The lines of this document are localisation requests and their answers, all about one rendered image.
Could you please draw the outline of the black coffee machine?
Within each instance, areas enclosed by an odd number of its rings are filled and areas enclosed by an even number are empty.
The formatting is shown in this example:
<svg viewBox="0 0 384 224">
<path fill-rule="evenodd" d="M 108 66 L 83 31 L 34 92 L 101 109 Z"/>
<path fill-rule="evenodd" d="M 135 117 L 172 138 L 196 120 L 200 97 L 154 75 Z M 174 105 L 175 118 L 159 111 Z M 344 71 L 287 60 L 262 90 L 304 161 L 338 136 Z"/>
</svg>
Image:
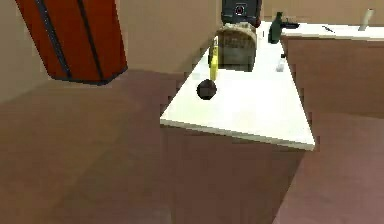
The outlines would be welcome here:
<svg viewBox="0 0 384 224">
<path fill-rule="evenodd" d="M 248 22 L 258 28 L 261 7 L 262 0 L 222 0 L 221 21 L 223 24 Z"/>
</svg>

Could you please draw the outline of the yellow bottle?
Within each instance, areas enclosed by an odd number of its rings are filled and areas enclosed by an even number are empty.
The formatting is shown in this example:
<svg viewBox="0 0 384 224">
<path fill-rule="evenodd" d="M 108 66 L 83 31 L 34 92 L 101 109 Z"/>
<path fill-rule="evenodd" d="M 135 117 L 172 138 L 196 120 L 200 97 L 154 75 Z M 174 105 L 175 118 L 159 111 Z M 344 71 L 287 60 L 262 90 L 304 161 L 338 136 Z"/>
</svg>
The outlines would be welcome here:
<svg viewBox="0 0 384 224">
<path fill-rule="evenodd" d="M 210 80 L 215 81 L 218 72 L 218 36 L 213 39 L 213 45 L 210 47 L 211 60 L 210 60 Z"/>
</svg>

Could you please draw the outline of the brown counter cabinet white top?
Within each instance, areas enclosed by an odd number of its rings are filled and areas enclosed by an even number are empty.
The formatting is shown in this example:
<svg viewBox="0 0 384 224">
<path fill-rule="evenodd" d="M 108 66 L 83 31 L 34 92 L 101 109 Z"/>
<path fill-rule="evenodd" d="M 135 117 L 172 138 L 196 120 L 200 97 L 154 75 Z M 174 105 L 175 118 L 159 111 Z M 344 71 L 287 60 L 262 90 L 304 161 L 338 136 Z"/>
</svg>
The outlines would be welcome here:
<svg viewBox="0 0 384 224">
<path fill-rule="evenodd" d="M 261 39 L 209 101 L 202 76 L 162 118 L 172 224 L 384 224 L 384 27 Z"/>
</svg>

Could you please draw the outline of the dark green bottle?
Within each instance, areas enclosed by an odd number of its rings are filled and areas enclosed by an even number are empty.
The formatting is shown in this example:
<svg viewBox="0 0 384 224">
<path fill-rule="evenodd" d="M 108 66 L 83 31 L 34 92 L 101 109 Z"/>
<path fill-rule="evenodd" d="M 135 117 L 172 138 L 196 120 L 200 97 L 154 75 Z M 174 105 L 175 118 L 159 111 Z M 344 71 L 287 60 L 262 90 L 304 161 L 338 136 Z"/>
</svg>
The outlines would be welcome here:
<svg viewBox="0 0 384 224">
<path fill-rule="evenodd" d="M 277 12 L 275 19 L 272 21 L 268 33 L 268 42 L 271 44 L 277 44 L 280 40 L 282 28 L 282 12 Z"/>
</svg>

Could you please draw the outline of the grey paper towel roll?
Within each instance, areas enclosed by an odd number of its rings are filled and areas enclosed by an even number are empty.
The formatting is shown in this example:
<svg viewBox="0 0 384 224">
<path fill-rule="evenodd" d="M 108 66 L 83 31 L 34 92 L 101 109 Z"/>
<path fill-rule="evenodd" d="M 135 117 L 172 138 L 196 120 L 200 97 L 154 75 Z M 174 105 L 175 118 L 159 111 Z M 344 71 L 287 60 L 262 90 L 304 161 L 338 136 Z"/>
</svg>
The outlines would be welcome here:
<svg viewBox="0 0 384 224">
<path fill-rule="evenodd" d="M 374 14 L 373 9 L 369 8 L 366 10 L 366 13 L 364 14 L 364 16 L 361 20 L 360 26 L 358 28 L 359 31 L 365 31 L 366 30 L 366 28 L 369 25 L 369 21 L 372 18 L 373 14 Z"/>
</svg>

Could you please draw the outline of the dark brown basketball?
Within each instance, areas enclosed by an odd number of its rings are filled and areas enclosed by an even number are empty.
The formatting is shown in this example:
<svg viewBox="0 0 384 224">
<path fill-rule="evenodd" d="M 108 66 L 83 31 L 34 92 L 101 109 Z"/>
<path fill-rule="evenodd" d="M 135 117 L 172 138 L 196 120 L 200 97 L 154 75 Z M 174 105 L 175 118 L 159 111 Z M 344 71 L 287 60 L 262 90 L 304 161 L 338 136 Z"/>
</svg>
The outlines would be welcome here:
<svg viewBox="0 0 384 224">
<path fill-rule="evenodd" d="M 196 88 L 196 93 L 202 100 L 212 99 L 217 92 L 215 83 L 210 79 L 203 80 Z"/>
</svg>

